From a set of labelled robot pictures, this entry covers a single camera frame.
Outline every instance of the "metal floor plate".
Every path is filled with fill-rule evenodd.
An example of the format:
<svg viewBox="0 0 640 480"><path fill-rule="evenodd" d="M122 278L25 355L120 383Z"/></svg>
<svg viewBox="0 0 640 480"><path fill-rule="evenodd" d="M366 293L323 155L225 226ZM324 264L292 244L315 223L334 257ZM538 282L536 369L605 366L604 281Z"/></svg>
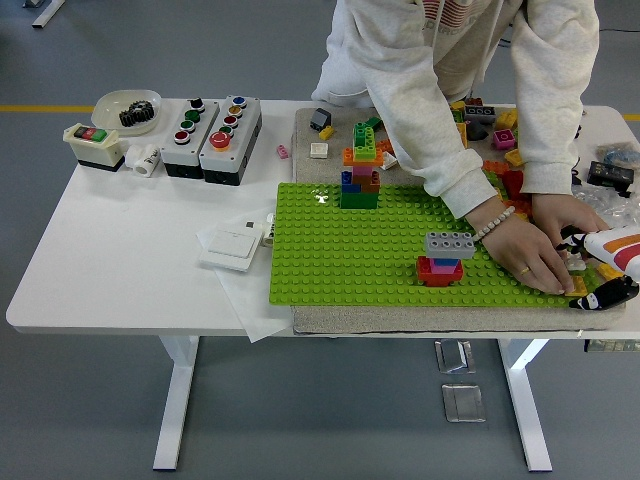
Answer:
<svg viewBox="0 0 640 480"><path fill-rule="evenodd" d="M478 385L469 383L442 385L444 409L449 422L484 422L487 418Z"/></svg>

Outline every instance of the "white paper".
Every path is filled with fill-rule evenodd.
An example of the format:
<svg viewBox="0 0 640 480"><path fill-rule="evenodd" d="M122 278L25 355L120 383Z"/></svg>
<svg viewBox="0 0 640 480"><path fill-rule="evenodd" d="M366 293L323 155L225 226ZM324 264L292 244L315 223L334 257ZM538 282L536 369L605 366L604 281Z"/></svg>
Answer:
<svg viewBox="0 0 640 480"><path fill-rule="evenodd" d="M224 225L244 226L247 222L265 222L267 215L274 211L275 205L249 212L235 217L229 222L206 228L196 235L202 248L206 248L211 242L214 232L220 227ZM272 252L271 248L258 247L247 272L237 272L225 268L215 269L216 275L251 343L278 333L285 328L293 327L291 307L269 303Z"/></svg>

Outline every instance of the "table leg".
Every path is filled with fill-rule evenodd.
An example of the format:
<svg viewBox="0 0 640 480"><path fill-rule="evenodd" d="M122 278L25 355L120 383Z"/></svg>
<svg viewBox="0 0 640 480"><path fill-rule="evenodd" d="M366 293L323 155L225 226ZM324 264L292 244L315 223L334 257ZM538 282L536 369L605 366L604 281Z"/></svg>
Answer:
<svg viewBox="0 0 640 480"><path fill-rule="evenodd" d="M173 373L153 469L175 470L200 337L161 336L160 340L173 360Z"/></svg>
<svg viewBox="0 0 640 480"><path fill-rule="evenodd" d="M547 339L498 340L524 455L530 472L550 472L552 470L547 444L544 440L525 368L547 342Z"/></svg>

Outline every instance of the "yellow lego piece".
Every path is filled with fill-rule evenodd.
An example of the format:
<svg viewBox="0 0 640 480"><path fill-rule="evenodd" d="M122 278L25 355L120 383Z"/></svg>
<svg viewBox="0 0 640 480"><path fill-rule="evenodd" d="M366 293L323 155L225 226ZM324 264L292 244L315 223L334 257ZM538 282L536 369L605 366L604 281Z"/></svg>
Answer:
<svg viewBox="0 0 640 480"><path fill-rule="evenodd" d="M517 148L505 153L504 159L514 167L519 167L524 163L522 161L522 157L520 156L520 151Z"/></svg>
<svg viewBox="0 0 640 480"><path fill-rule="evenodd" d="M518 110L502 112L496 119L496 130L513 130L518 126Z"/></svg>
<svg viewBox="0 0 640 480"><path fill-rule="evenodd" d="M609 280L613 280L614 278L618 278L622 276L622 273L617 271L611 265L607 265L606 263L601 263L598 265L598 273L602 275L602 277L608 282Z"/></svg>
<svg viewBox="0 0 640 480"><path fill-rule="evenodd" d="M458 127L458 132L460 133L460 140L462 140L462 144L464 145L464 148L469 148L469 143L467 142L467 124L456 123L456 127Z"/></svg>
<svg viewBox="0 0 640 480"><path fill-rule="evenodd" d="M458 100L457 102L453 102L452 104L449 105L449 108L451 108L451 110L459 110L461 112L464 112L464 106L466 104L464 103L464 100Z"/></svg>
<svg viewBox="0 0 640 480"><path fill-rule="evenodd" d="M336 130L331 125L328 125L320 131L318 136L326 142L335 132Z"/></svg>
<svg viewBox="0 0 640 480"><path fill-rule="evenodd" d="M573 292L565 293L565 297L584 297L587 293L587 286L584 284L584 280L580 275L571 275L573 279L573 286L576 289Z"/></svg>

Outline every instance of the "beaded bracelet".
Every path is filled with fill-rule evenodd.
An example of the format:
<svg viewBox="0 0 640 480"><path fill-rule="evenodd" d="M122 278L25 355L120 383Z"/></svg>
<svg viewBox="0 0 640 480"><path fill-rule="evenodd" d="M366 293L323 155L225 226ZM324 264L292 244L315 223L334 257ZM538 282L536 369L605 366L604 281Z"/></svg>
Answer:
<svg viewBox="0 0 640 480"><path fill-rule="evenodd" d="M473 237L471 237L471 240L473 240L474 242L477 242L478 240L482 240L482 238L487 236L491 232L491 230L496 228L498 225L504 222L513 212L515 212L515 210L516 210L516 207L514 207L513 205L507 208L493 222L489 222L489 224L486 227L484 227L482 230L478 230L478 233L476 233Z"/></svg>

